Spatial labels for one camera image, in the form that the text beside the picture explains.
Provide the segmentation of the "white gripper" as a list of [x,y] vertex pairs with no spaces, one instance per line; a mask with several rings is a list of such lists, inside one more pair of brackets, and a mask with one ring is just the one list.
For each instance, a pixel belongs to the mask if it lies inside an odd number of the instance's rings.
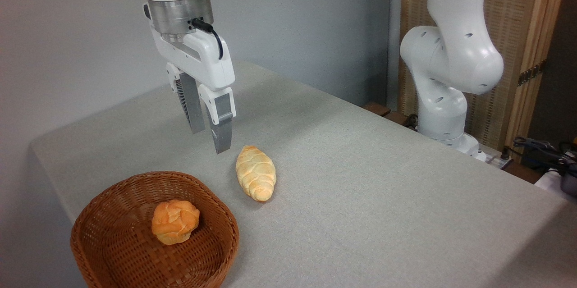
[[[151,33],[161,56],[169,62],[165,67],[169,84],[179,97],[191,131],[199,133],[205,130],[202,99],[216,153],[229,150],[232,119],[237,112],[233,91],[229,87],[235,81],[235,74],[227,44],[222,40],[223,57],[219,59],[217,39],[204,31],[183,36],[182,43],[166,41],[155,28],[151,28]],[[202,83],[198,88],[196,80]]]

